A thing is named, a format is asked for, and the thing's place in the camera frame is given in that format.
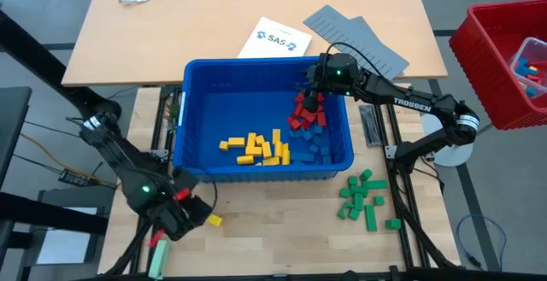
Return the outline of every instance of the blue plastic bin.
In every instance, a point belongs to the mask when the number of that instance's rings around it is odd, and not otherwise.
[[[244,149],[219,150],[221,140],[249,132],[271,141],[281,129],[281,141],[291,152],[308,152],[310,144],[291,141],[286,123],[296,106],[295,86],[306,86],[300,73],[318,57],[195,60],[185,68],[174,165],[195,173],[203,182],[263,182],[330,179],[351,166],[348,116],[344,97],[326,95],[323,102],[332,165],[239,166]],[[321,154],[315,159],[320,163]]]

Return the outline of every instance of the green block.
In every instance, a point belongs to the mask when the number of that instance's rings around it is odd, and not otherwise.
[[[347,201],[346,203],[344,203],[342,208],[354,208],[354,207],[355,205],[353,205],[352,202]]]
[[[368,189],[365,188],[364,186],[352,185],[350,187],[350,191],[352,196],[358,193],[362,194],[363,197],[368,196]]]
[[[356,193],[353,195],[353,203],[356,206],[356,210],[362,210],[362,206],[365,203],[365,197],[360,193]]]
[[[374,181],[366,181],[363,183],[365,188],[367,189],[386,189],[387,188],[387,181],[385,179],[380,180],[374,180]]]
[[[374,216],[374,206],[365,205],[365,215],[367,216],[367,230],[377,231],[378,226],[376,226],[376,217]]]
[[[400,230],[401,229],[401,220],[397,219],[397,218],[386,220],[385,221],[385,227],[387,228],[387,230],[393,230],[393,231]]]
[[[148,271],[148,277],[154,280],[163,280],[165,266],[168,263],[169,242],[169,240],[165,239],[157,242],[154,257],[152,257],[152,262],[150,263],[150,270]]]
[[[340,190],[340,196],[341,197],[350,197],[351,196],[351,191],[347,188],[342,188]]]
[[[353,220],[358,220],[360,214],[361,214],[361,211],[356,210],[356,209],[351,209],[350,218],[352,218]]]
[[[350,183],[350,186],[352,186],[352,185],[357,185],[357,182],[359,182],[359,179],[357,178],[357,176],[351,175],[348,181]]]
[[[370,169],[365,169],[359,176],[359,179],[361,181],[366,181],[367,179],[370,179],[373,176],[373,172]]]
[[[337,216],[338,216],[340,219],[345,220],[345,211],[344,211],[344,208],[341,208],[341,209],[338,211]]]
[[[385,204],[384,197],[383,196],[375,196],[373,198],[373,202],[375,206],[382,206]]]

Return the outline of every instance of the robotic arm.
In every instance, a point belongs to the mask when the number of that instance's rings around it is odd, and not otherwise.
[[[320,55],[320,60],[307,71],[309,88],[304,91],[303,106],[310,112],[317,111],[317,92],[354,97],[355,100],[374,105],[396,104],[435,115],[443,128],[411,143],[386,146],[386,156],[402,174],[410,174],[420,156],[437,152],[446,145],[472,143],[479,129],[479,118],[464,101],[457,102],[452,95],[438,97],[415,91],[413,87],[394,85],[381,73],[374,74],[359,68],[356,58],[338,53]]]
[[[202,225],[212,208],[191,194],[197,178],[184,170],[174,178],[164,175],[161,161],[123,138],[116,121],[111,113],[96,114],[81,125],[79,134],[115,171],[129,207],[173,241]]]

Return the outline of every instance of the yellow block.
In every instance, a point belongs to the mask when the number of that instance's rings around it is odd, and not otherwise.
[[[273,144],[273,155],[277,157],[283,157],[283,143],[278,141]]]
[[[245,138],[228,138],[228,146],[230,148],[243,148],[245,146]]]
[[[255,157],[250,155],[239,156],[238,165],[249,165],[255,163]]]
[[[262,143],[262,156],[264,158],[272,157],[272,149],[270,148],[270,142],[268,141]]]
[[[277,165],[279,165],[279,157],[272,157],[272,158],[264,159],[262,164],[264,166],[277,166]]]
[[[228,150],[228,142],[227,141],[221,141],[221,144],[219,145],[219,149]]]
[[[246,155],[253,155],[253,156],[261,156],[262,155],[262,148],[248,146],[247,148],[245,148],[245,154]]]
[[[275,145],[277,142],[281,142],[281,130],[274,128],[272,132],[272,143]]]
[[[207,221],[211,225],[214,225],[214,226],[221,226],[222,225],[222,218],[215,215],[215,214],[209,215],[209,217],[207,217]]]
[[[247,137],[247,146],[255,146],[255,138],[256,138],[256,133],[255,132],[250,132],[249,133],[249,136]]]
[[[289,150],[288,145],[286,146],[286,149],[283,148],[283,157],[281,158],[281,164],[282,165],[290,165],[291,164],[291,152]]]
[[[255,140],[256,140],[256,145],[261,145],[261,144],[263,144],[264,141],[265,141],[263,135],[256,136]]]

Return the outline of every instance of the wooden workbench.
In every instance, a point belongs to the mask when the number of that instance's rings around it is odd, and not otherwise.
[[[410,63],[402,78],[447,77],[421,0],[92,0],[62,83],[178,84],[189,61],[236,57],[261,16],[311,34],[317,56],[328,43],[303,21],[326,4],[363,16]]]
[[[140,89],[132,114],[128,139],[140,149],[149,149],[160,89]],[[389,265],[404,269],[396,231],[387,231],[384,221],[394,218],[388,190],[371,190],[366,199],[384,196],[377,207],[379,231],[369,233],[363,216],[358,221],[340,220],[344,203],[338,197],[347,178],[364,168],[373,179],[387,179],[381,148],[368,148],[357,103],[346,98],[355,161],[334,179],[317,182],[238,183],[218,185],[215,212],[224,218],[221,227],[205,224],[173,243],[166,276],[263,275],[274,273],[385,272]],[[403,140],[423,137],[419,114],[396,107]],[[385,119],[389,132],[389,120]],[[420,161],[416,167],[429,172]],[[414,172],[412,182],[421,223],[444,255],[459,263],[458,253],[438,182]],[[200,184],[196,194],[212,203],[213,187]],[[109,228],[104,240],[99,272],[108,270],[131,241],[137,215],[126,205],[120,189],[115,192]],[[415,263],[414,236],[409,235]]]

